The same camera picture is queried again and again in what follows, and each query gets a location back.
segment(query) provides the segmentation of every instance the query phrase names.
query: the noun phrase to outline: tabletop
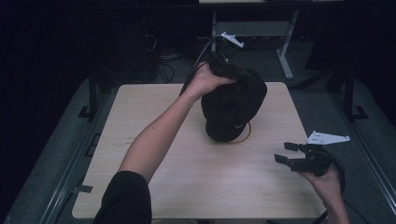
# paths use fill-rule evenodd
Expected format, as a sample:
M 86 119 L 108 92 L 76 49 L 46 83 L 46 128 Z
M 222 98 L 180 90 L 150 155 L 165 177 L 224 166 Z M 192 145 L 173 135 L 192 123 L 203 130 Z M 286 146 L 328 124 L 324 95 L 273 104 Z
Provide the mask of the tabletop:
M 195 103 L 149 184 L 153 218 L 300 218 L 324 211 L 309 183 L 274 160 L 274 154 L 303 157 L 283 143 L 304 144 L 306 134 L 286 85 L 266 85 L 262 107 L 250 122 L 251 135 L 242 143 L 211 140 L 201 104 Z M 120 87 L 83 182 L 92 191 L 78 194 L 74 217 L 96 215 L 129 145 L 176 100 L 181 87 Z

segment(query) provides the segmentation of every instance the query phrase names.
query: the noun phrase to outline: dark background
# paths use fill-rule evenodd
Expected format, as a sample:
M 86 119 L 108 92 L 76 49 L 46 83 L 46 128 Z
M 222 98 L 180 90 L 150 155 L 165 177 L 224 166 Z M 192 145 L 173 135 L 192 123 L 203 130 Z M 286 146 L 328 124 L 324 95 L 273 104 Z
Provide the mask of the dark background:
M 123 6 L 125 1 L 117 4 Z M 322 70 L 337 62 L 346 64 L 369 87 L 393 124 L 395 5 L 391 0 L 346 1 L 330 11 L 305 8 L 293 34 L 302 41 L 307 37 L 317 40 L 307 68 Z M 149 82 L 152 71 L 148 68 L 155 66 L 156 56 L 142 48 L 149 44 L 144 34 L 157 35 L 159 49 L 189 51 L 193 58 L 196 46 L 192 43 L 197 36 L 210 36 L 211 22 L 208 12 L 104 10 L 99 1 L 79 5 L 73 1 L 5 0 L 0 3 L 0 15 L 0 221 L 73 93 L 90 72 L 97 74 L 101 91 L 126 82 Z

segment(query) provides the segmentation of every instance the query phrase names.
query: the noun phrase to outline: floor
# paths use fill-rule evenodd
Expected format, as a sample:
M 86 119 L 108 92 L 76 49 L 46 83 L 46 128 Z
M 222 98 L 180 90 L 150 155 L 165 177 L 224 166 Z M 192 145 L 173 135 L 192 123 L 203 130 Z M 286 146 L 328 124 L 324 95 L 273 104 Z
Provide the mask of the floor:
M 282 40 L 260 40 L 262 46 L 239 52 L 233 61 L 255 69 L 264 81 L 284 82 L 293 86 L 312 77 L 318 71 L 305 70 L 312 42 L 294 40 L 287 58 L 294 79 L 285 79 L 276 57 L 275 49 Z M 177 50 L 163 53 L 164 58 L 178 55 Z M 167 60 L 169 67 L 164 78 L 160 73 L 151 83 L 184 82 L 193 61 L 184 57 Z M 328 145 L 346 167 L 346 191 L 344 198 L 352 206 L 348 213 L 352 223 L 365 223 L 358 213 L 370 223 L 396 223 L 393 174 L 396 158 L 396 130 L 376 106 L 370 91 L 355 80 L 354 105 L 361 106 L 368 119 L 350 122 L 343 112 L 344 91 L 328 93 L 325 77 L 299 91 L 290 91 L 291 97 L 307 135 L 313 131 L 348 135 L 351 141 Z M 8 214 L 9 223 L 91 223 L 90 219 L 73 218 L 71 211 L 79 187 L 92 159 L 95 143 L 106 124 L 106 117 L 117 95 L 117 88 L 109 93 L 97 92 L 98 112 L 91 121 L 79 118 L 81 108 L 89 105 L 88 80 L 75 92 L 57 128 L 49 139 L 34 170 L 26 181 L 19 197 Z M 310 223 L 313 219 L 271 220 L 275 223 Z

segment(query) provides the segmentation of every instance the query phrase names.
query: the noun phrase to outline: clamp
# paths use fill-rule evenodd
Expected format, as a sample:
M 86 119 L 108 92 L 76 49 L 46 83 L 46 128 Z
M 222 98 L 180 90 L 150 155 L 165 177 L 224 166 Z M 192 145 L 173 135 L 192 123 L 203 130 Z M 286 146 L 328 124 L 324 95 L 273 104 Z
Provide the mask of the clamp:
M 322 145 L 284 143 L 285 149 L 291 151 L 302 151 L 305 158 L 288 159 L 285 156 L 275 154 L 275 161 L 289 166 L 293 172 L 309 172 L 315 176 L 322 176 L 327 173 L 330 165 L 334 161 L 334 156 L 330 154 Z

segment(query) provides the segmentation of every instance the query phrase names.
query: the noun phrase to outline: gray carpet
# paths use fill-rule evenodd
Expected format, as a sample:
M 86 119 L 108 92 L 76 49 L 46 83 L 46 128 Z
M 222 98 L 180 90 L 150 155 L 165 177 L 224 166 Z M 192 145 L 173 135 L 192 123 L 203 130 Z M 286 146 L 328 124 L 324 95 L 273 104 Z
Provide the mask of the gray carpet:
M 293 42 L 287 58 L 295 79 L 285 79 L 276 58 L 276 47 L 278 43 L 267 42 L 263 48 L 240 52 L 233 61 L 255 69 L 264 81 L 281 81 L 288 86 L 298 84 L 317 72 L 304 70 L 312 43 Z M 193 61 L 181 58 L 168 64 L 175 69 L 174 82 L 182 83 L 190 72 Z M 307 135 L 317 131 L 351 137 L 350 142 L 326 146 L 346 168 L 345 199 L 371 223 L 396 223 L 396 216 L 387 202 L 387 197 L 384 196 L 384 190 L 378 186 L 373 170 L 364 157 L 361 143 L 357 142 L 360 139 L 353 132 L 358 130 L 361 133 L 390 184 L 396 186 L 396 177 L 393 174 L 396 165 L 392 161 L 396 158 L 396 130 L 376 106 L 367 88 L 359 81 L 355 82 L 354 102 L 355 105 L 362 106 L 369 119 L 357 120 L 355 124 L 351 124 L 340 106 L 343 93 L 327 93 L 324 90 L 327 80 L 323 78 L 304 91 L 290 92 L 305 131 Z M 164 83 L 164 79 L 157 76 L 152 83 Z M 90 149 L 94 148 L 90 147 L 92 139 L 103 130 L 117 89 L 110 94 L 98 92 L 99 112 L 92 122 L 78 118 L 80 109 L 89 104 L 88 92 L 88 81 L 85 81 L 65 110 L 5 223 L 92 223 L 91 220 L 72 217 L 71 211 L 77 198 L 73 190 L 88 169 L 91 157 L 86 156 L 87 151 L 88 154 L 91 153 Z M 63 185 L 61 180 L 65 179 L 67 181 Z M 348 213 L 352 223 L 364 223 L 352 209 L 348 208 Z M 273 221 L 285 224 L 312 222 L 311 219 Z

